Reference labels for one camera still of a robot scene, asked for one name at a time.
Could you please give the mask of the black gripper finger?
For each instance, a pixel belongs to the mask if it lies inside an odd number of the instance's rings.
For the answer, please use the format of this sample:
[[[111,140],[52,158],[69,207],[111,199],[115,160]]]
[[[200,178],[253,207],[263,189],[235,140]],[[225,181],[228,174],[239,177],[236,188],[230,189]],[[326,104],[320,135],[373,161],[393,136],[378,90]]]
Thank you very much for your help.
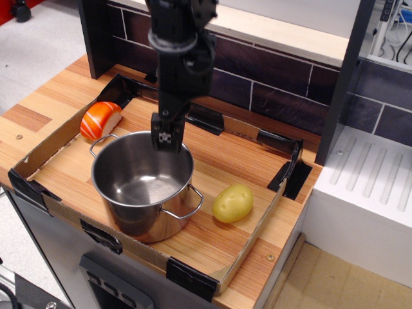
[[[179,153],[182,149],[185,115],[173,120],[162,119],[158,113],[151,117],[151,140],[155,151]]]

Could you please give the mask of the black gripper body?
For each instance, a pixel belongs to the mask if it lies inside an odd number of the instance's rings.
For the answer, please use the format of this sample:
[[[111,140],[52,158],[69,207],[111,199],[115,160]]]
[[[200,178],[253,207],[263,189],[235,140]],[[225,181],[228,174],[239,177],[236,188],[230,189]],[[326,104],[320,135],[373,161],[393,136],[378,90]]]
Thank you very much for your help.
[[[189,101],[210,93],[216,37],[201,30],[177,42],[162,39],[151,30],[149,43],[158,56],[158,116],[163,121],[183,117]]]

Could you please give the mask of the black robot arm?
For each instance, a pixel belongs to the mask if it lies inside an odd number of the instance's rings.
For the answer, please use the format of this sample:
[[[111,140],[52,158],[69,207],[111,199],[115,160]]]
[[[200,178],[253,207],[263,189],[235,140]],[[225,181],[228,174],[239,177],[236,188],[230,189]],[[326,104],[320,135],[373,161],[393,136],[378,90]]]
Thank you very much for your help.
[[[207,24],[217,16],[217,1],[147,1],[150,46],[157,54],[158,112],[151,118],[157,151],[181,150],[191,100],[209,95],[216,37]]]

